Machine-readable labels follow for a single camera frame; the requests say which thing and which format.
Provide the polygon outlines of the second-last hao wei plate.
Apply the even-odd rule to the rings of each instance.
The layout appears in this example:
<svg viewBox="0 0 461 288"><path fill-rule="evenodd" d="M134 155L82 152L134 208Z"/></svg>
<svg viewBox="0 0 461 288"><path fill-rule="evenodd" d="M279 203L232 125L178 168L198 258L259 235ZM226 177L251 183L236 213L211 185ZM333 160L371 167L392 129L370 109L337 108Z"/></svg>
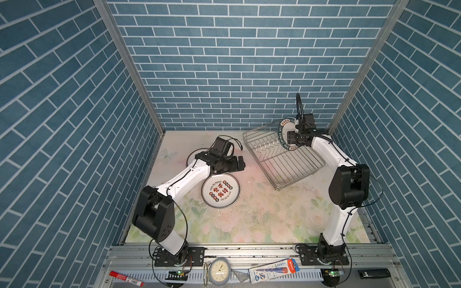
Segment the second-last hao wei plate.
<svg viewBox="0 0 461 288"><path fill-rule="evenodd" d="M295 131L296 119L293 117L282 119L277 126L277 137L281 146L288 151L294 151L299 148L297 144L289 144L288 133Z"/></svg>

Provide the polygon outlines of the metal wire dish rack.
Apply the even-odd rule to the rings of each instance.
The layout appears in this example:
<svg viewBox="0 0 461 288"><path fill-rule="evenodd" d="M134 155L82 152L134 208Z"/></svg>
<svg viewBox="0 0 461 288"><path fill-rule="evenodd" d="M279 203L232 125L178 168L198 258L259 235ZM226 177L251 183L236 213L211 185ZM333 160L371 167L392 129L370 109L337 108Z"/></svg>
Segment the metal wire dish rack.
<svg viewBox="0 0 461 288"><path fill-rule="evenodd" d="M290 186L325 166L324 159L311 147L285 150L277 137L280 121L243 133L244 144L275 190Z"/></svg>

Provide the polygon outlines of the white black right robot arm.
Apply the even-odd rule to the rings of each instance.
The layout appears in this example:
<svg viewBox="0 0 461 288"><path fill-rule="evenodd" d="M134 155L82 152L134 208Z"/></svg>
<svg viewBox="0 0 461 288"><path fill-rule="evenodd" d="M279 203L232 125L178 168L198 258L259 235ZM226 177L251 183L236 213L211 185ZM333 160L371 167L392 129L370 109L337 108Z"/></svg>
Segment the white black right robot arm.
<svg viewBox="0 0 461 288"><path fill-rule="evenodd" d="M296 123L286 136L289 145L313 148L333 169L328 195L334 207L316 250L319 261L329 264L345 255L345 235L350 221L369 196L370 169L345 155L331 138L319 134L312 124Z"/></svg>

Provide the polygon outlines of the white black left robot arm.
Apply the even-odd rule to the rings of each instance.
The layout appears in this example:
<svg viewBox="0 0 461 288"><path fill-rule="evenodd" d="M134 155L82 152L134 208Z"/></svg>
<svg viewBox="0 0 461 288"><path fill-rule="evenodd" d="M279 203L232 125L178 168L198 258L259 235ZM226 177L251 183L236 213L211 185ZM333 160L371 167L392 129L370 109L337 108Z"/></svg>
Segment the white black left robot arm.
<svg viewBox="0 0 461 288"><path fill-rule="evenodd" d="M246 167L242 156L222 156L200 152L195 161L171 180L157 187L146 186L140 191L134 208L132 224L151 237L174 265L188 259L188 242L175 231L175 208L194 186L213 172L240 172Z"/></svg>

